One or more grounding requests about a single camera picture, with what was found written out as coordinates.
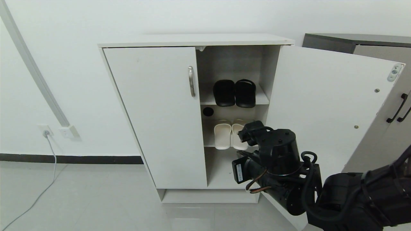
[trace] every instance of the white slipper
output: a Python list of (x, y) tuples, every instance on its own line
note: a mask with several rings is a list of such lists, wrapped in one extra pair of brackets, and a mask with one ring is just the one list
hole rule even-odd
[(244, 120), (235, 120), (232, 127), (233, 133), (231, 133), (231, 146), (237, 150), (247, 150), (248, 144), (247, 142), (242, 143), (238, 132), (244, 128), (246, 122)]
[(214, 126), (215, 148), (224, 150), (230, 148), (231, 125), (228, 120), (221, 120)]

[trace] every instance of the slipper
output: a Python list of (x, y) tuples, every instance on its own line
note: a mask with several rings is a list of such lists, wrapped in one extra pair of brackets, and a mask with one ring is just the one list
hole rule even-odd
[(253, 108), (256, 105), (256, 85), (253, 81), (242, 79), (236, 82), (236, 104), (243, 108)]
[(228, 120), (221, 120), (214, 126), (215, 148), (224, 150), (230, 148), (231, 125)]
[(231, 133), (231, 146), (237, 150), (247, 150), (247, 142), (241, 142), (238, 132), (244, 128), (246, 122), (244, 120), (235, 120), (231, 126), (233, 132)]
[(217, 106), (229, 107), (236, 104), (234, 82), (232, 80), (223, 79), (215, 82), (212, 92)]

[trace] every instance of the black robotic arm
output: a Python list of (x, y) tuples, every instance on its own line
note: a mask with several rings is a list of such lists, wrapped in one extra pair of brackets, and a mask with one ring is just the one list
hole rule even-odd
[[(404, 164), (411, 146), (390, 165), (366, 173), (331, 175), (322, 186), (317, 155), (302, 152), (300, 161), (291, 130), (273, 130), (255, 121), (238, 135), (259, 149), (238, 151), (241, 158), (232, 163), (236, 182), (252, 180), (246, 190), (270, 194), (292, 215), (307, 212), (309, 224), (325, 231), (380, 231), (411, 222), (411, 176)], [(250, 189), (254, 183), (260, 187)]]

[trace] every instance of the electrical outlet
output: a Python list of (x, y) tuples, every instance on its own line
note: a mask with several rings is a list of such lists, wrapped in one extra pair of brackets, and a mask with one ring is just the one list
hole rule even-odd
[(79, 134), (77, 133), (77, 130), (73, 125), (70, 125), (68, 127), (61, 127), (58, 130), (61, 132), (64, 138), (79, 137)]
[(53, 132), (51, 131), (50, 127), (47, 124), (37, 124), (37, 127), (40, 129), (42, 134), (45, 130), (47, 130), (50, 133), (50, 136), (53, 135)]

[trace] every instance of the cabinet handle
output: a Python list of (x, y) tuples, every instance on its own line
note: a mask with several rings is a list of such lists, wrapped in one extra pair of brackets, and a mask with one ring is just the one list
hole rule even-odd
[(401, 110), (402, 106), (404, 106), (405, 101), (406, 101), (407, 98), (408, 98), (408, 95), (405, 94), (405, 93), (403, 93), (403, 94), (401, 95), (401, 98), (403, 99), (403, 100), (402, 100), (402, 103), (401, 103), (401, 106), (399, 107), (399, 109), (397, 110), (397, 112), (395, 113), (395, 115), (394, 115), (393, 118), (388, 118), (388, 119), (387, 119), (387, 123), (391, 123), (392, 121), (394, 121), (395, 117), (397, 117), (397, 115), (398, 115), (399, 111)]
[(196, 93), (194, 92), (194, 82), (193, 82), (193, 77), (194, 77), (194, 70), (192, 66), (188, 67), (188, 80), (190, 81), (190, 91), (191, 91), (191, 96), (195, 97)]
[(408, 113), (410, 113), (410, 111), (411, 111), (411, 107), (408, 109), (407, 113), (405, 113), (404, 117), (402, 117), (402, 118), (401, 118), (401, 117), (398, 117), (398, 118), (397, 118), (397, 121), (398, 121), (398, 122), (404, 121), (405, 118), (407, 118), (407, 115), (408, 115)]

